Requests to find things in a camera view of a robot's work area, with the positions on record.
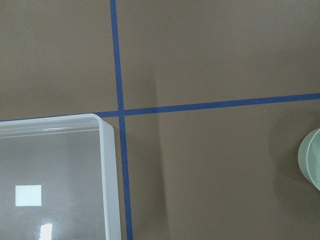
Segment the translucent white plastic box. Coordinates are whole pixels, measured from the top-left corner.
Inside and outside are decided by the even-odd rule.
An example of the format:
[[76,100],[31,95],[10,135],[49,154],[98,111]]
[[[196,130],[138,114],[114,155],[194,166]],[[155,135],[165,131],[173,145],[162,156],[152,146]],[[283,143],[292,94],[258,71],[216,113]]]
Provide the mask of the translucent white plastic box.
[[119,240],[114,128],[95,114],[0,124],[3,240]]

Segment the mint green bowl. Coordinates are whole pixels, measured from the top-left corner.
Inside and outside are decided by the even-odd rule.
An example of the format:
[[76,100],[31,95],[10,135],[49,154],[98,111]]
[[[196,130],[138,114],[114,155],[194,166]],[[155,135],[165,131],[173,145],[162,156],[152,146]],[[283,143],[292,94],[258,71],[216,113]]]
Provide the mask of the mint green bowl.
[[303,176],[320,190],[320,129],[308,133],[298,148],[298,166]]

